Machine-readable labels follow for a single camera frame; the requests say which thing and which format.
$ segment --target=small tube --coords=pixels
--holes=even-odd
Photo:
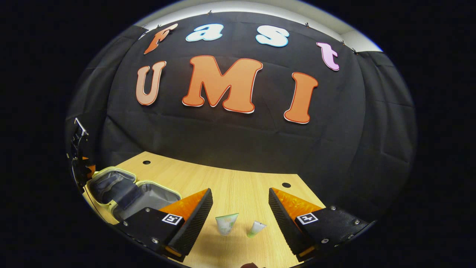
[[[238,214],[239,213],[215,217],[215,219],[217,220],[218,231],[222,236],[226,236],[231,232],[231,228],[235,224],[235,221],[238,218]]]
[[[262,224],[258,221],[255,221],[253,223],[253,226],[251,227],[251,230],[248,232],[247,236],[249,238],[253,238],[257,233],[263,230],[264,227],[266,227],[266,224]]]

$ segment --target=blue letter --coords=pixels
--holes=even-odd
[[[223,25],[217,23],[203,25],[195,28],[194,32],[189,34],[185,38],[185,40],[189,42],[194,42],[202,39],[205,41],[215,40],[223,35],[220,33],[222,29]]]
[[[256,36],[256,41],[260,44],[273,47],[284,47],[288,44],[288,39],[286,37],[289,36],[289,33],[285,29],[263,25],[259,26],[256,30],[261,33]]]

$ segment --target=wooden tabletop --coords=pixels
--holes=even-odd
[[[240,268],[254,262],[259,268],[288,268],[299,264],[291,253],[268,204],[274,187],[324,208],[324,204],[297,174],[237,171],[188,163],[143,152],[117,167],[135,173],[137,180],[150,180],[173,189],[185,198],[210,188],[213,206],[190,254],[182,264],[193,268]],[[290,188],[282,186],[291,184]],[[83,195],[109,223],[118,223],[105,209]],[[228,236],[218,232],[215,217],[239,213]],[[247,232],[254,221],[267,225],[254,238]]]

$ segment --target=orange letter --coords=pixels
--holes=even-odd
[[[159,94],[159,80],[162,69],[165,67],[166,62],[158,62],[152,66],[154,75],[152,76],[152,86],[149,94],[144,92],[144,82],[146,80],[146,74],[149,72],[149,67],[144,66],[137,71],[137,86],[136,86],[136,98],[142,105],[151,105],[157,99]]]
[[[284,112],[284,118],[291,122],[307,124],[311,118],[307,112],[311,103],[312,90],[318,83],[314,77],[301,72],[294,72],[292,77],[296,81],[296,87],[293,102],[289,110]]]
[[[182,99],[184,105],[200,107],[205,103],[205,99],[200,96],[203,85],[208,103],[215,107],[231,87],[223,108],[239,113],[254,112],[251,96],[256,73],[263,68],[262,63],[252,59],[239,59],[223,75],[213,56],[196,56],[190,59],[190,63],[193,65],[193,73],[188,94]]]
[[[154,36],[154,39],[152,40],[152,42],[150,42],[150,45],[149,47],[146,49],[146,51],[144,52],[144,55],[151,52],[152,50],[156,49],[157,46],[159,45],[159,42],[162,42],[162,40],[165,39],[165,37],[169,34],[169,31],[170,30],[173,30],[177,27],[177,23],[175,23],[174,25],[172,26],[169,26],[161,31],[158,31],[155,36]]]

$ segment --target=white wall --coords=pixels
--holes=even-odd
[[[353,47],[358,52],[381,51],[371,40],[345,22],[323,10],[296,0],[253,0],[253,2],[184,0],[152,13],[138,21],[136,25],[152,30],[158,25],[205,14],[210,10],[214,13],[228,11],[261,13],[281,17],[303,25],[308,22],[311,28],[321,31],[338,41],[344,40],[346,45]]]

